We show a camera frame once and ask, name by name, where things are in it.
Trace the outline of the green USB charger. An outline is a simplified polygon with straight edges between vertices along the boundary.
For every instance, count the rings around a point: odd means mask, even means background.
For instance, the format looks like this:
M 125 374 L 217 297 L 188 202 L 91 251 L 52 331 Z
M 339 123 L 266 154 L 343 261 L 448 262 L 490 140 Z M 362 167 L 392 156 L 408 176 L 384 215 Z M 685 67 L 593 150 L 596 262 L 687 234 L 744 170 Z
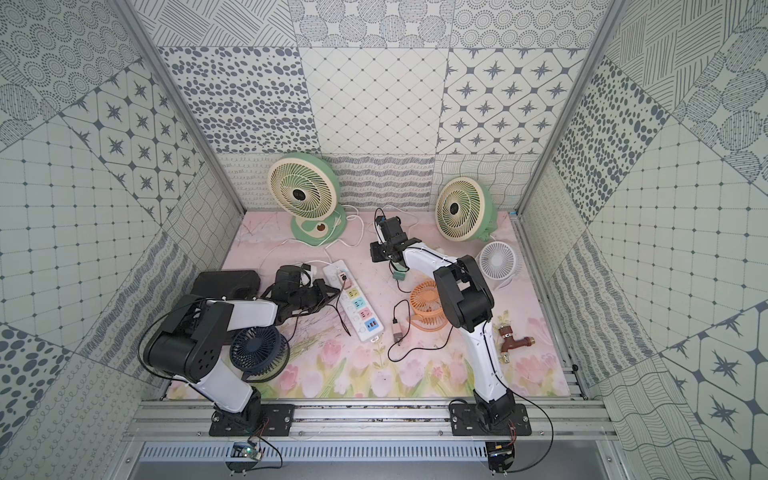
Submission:
M 397 264 L 391 264 L 390 268 L 391 268 L 392 277 L 397 282 L 401 282 L 401 281 L 404 281 L 406 279 L 406 275 L 407 275 L 407 271 L 406 270 L 403 270 L 403 269 L 399 268 Z

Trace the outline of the white power strip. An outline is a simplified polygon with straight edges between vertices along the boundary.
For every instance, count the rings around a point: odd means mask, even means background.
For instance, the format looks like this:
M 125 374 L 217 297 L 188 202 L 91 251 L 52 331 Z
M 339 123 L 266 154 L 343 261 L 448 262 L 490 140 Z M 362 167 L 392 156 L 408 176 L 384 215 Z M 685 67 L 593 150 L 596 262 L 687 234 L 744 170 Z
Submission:
M 337 277 L 340 271 L 348 275 L 352 283 L 350 287 L 341 288 Z M 340 305 L 359 340 L 371 343 L 378 341 L 384 332 L 384 325 L 345 262 L 338 260 L 325 265 L 322 272 L 327 283 L 341 291 Z

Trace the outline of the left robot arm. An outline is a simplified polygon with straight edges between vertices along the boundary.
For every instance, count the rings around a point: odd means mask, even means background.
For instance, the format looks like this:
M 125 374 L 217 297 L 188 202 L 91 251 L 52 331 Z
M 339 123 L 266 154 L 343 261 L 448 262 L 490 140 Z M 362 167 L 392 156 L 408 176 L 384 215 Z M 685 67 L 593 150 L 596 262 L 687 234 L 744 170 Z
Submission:
M 210 400 L 216 425 L 229 420 L 253 429 L 261 407 L 256 384 L 279 376 L 290 358 L 280 325 L 317 313 L 340 294 L 308 264 L 280 267 L 267 288 L 254 270 L 203 272 L 148 328 L 139 342 L 140 363 Z

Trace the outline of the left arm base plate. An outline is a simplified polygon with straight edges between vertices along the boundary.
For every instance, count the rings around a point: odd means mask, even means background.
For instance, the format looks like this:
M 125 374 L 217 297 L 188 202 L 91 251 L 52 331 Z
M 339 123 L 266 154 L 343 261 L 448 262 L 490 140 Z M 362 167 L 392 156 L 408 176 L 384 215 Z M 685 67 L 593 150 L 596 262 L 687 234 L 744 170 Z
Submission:
M 211 437 L 287 437 L 290 434 L 296 406 L 294 404 L 250 403 L 240 413 L 214 407 L 209 435 Z

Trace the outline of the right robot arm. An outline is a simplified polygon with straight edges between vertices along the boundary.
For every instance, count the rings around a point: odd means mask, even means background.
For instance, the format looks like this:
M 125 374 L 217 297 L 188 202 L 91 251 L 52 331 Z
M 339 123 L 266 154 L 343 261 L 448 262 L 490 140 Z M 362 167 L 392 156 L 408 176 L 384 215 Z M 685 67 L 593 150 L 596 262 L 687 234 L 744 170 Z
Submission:
M 516 402 L 514 393 L 501 379 L 498 355 L 491 351 L 495 300 L 475 258 L 452 257 L 408 237 L 397 216 L 378 214 L 373 224 L 378 238 L 370 244 L 373 262 L 399 264 L 434 280 L 444 315 L 466 344 L 474 374 L 478 420 L 487 429 L 507 420 Z

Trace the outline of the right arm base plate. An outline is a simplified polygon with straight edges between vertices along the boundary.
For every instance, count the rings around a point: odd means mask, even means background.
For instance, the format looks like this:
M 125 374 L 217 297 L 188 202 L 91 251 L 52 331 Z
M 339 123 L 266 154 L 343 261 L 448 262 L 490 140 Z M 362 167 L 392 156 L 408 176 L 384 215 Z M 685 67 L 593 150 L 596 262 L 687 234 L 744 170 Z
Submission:
M 497 436 L 510 438 L 531 436 L 532 427 L 526 408 L 516 404 L 511 410 L 491 414 L 476 404 L 451 402 L 448 405 L 451 432 L 457 437 Z

